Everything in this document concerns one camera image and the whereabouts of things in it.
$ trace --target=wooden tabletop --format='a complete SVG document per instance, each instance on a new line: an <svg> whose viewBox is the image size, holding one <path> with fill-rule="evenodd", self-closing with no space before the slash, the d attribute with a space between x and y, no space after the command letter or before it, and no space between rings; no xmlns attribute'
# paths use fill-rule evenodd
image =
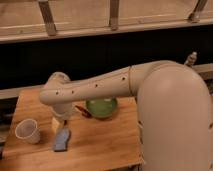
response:
<svg viewBox="0 0 213 171"><path fill-rule="evenodd" d="M118 99L118 109L106 120L87 119L81 114L69 122L72 132L68 151L52 151L52 113L39 102L39 89L20 93L9 136L0 160L1 171L111 170L142 163L137 108L134 98ZM15 137L16 125L26 118L38 121L42 140L27 144Z"/></svg>

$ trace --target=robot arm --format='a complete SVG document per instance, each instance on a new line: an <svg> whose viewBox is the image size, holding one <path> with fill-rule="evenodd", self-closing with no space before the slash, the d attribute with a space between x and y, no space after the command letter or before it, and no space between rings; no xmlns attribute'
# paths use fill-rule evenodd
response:
<svg viewBox="0 0 213 171"><path fill-rule="evenodd" d="M73 101L124 96L138 99L143 171L213 169L212 100L201 77L186 66L158 61L74 83L55 73L40 100L64 115Z"/></svg>

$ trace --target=shelf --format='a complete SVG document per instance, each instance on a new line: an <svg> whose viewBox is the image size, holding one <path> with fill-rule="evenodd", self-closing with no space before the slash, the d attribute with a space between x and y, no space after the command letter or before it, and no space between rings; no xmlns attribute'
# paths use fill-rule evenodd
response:
<svg viewBox="0 0 213 171"><path fill-rule="evenodd" d="M113 1L119 4L114 7L115 15L118 13L113 18L115 29L109 24ZM211 0L199 22L188 20L197 3L198 0L49 0L46 5L49 4L53 19L50 27L56 31L50 36L50 21L43 18L38 1L1 0L0 43L213 24Z"/></svg>

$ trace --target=bowl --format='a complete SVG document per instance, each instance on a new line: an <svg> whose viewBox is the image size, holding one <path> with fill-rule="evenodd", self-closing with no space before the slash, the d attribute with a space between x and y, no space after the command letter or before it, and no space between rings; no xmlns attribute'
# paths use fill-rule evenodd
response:
<svg viewBox="0 0 213 171"><path fill-rule="evenodd" d="M116 98L86 101L86 108L94 118L105 119L110 117L117 108Z"/></svg>

